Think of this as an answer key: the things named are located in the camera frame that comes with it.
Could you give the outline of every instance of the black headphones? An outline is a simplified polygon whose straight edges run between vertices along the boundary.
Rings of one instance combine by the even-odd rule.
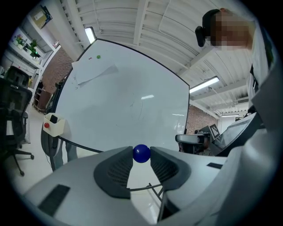
[[[203,26],[198,26],[195,29],[195,35],[196,39],[198,41],[199,47],[203,47],[205,44],[205,39],[210,37],[210,27],[211,27],[211,18],[216,14],[220,12],[219,9],[213,9],[208,11],[203,16]]]

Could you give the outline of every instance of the person's legs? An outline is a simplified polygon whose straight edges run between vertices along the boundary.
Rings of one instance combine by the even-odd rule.
[[[68,162],[78,158],[75,145],[66,142],[66,151]]]
[[[62,157],[62,145],[63,145],[63,140],[58,140],[58,142],[60,143],[57,155],[55,155],[54,157],[54,165],[55,165],[55,169],[58,169],[59,167],[61,167],[63,165],[63,157]]]

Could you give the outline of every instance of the potted plant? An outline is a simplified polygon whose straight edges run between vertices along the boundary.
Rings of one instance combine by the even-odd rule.
[[[36,40],[34,39],[30,43],[30,46],[27,47],[27,53],[28,54],[36,53],[36,49],[35,49],[36,46],[37,46],[37,43],[36,43]]]
[[[25,46],[27,39],[23,40],[23,37],[21,34],[18,34],[17,36],[14,37],[14,41],[13,43],[19,48],[19,49],[23,49],[23,47]]]

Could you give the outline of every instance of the blue ball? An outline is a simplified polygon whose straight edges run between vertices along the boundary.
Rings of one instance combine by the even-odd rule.
[[[144,144],[135,146],[133,149],[133,158],[139,163],[146,162],[150,159],[150,149]]]

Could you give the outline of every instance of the computer screen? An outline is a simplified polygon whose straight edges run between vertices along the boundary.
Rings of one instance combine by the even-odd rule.
[[[245,130],[254,116],[255,114],[252,114],[231,124],[217,139],[213,141],[213,144],[221,150],[227,147],[242,133],[242,131]]]

